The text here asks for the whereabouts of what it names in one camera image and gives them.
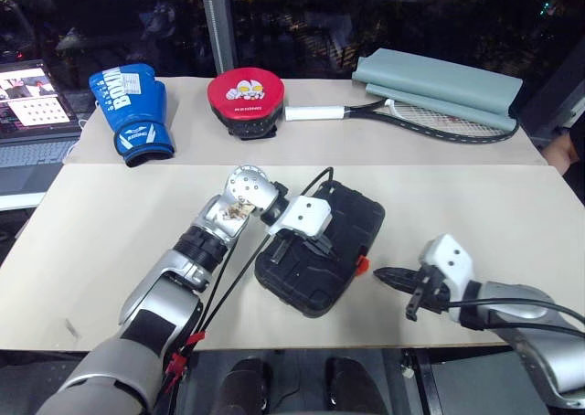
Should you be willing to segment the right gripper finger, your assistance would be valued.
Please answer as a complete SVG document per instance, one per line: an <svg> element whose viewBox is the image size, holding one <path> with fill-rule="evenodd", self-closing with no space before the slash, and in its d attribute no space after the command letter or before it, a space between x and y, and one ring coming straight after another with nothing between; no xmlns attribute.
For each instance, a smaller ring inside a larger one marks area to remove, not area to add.
<svg viewBox="0 0 585 415"><path fill-rule="evenodd" d="M420 281L381 281L387 286L403 293L414 293L420 285Z"/></svg>
<svg viewBox="0 0 585 415"><path fill-rule="evenodd" d="M425 273L400 267L383 267L376 269L376 277L381 281L420 281Z"/></svg>

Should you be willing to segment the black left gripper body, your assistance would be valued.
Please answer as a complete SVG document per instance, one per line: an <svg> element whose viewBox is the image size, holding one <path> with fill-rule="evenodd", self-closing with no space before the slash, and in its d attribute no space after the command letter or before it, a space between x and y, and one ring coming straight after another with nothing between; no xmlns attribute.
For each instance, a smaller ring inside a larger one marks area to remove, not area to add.
<svg viewBox="0 0 585 415"><path fill-rule="evenodd" d="M311 253L324 258L333 258L335 252L333 251L333 244L325 235L316 238L305 237L298 232L278 232L274 236L278 243L276 250L270 256L270 262L280 263L289 248L295 243L300 242Z"/></svg>

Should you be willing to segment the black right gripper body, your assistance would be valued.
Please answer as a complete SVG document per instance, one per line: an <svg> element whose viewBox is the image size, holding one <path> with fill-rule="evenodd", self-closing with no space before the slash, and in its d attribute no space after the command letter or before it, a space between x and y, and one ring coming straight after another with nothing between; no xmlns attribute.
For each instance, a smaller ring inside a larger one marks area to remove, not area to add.
<svg viewBox="0 0 585 415"><path fill-rule="evenodd" d="M451 293L445 283L445 275L434 265L422 264L417 271L409 272L410 299L406 306L406 317L411 321L418 319L420 308L441 314L447 310L446 304Z"/></svg>

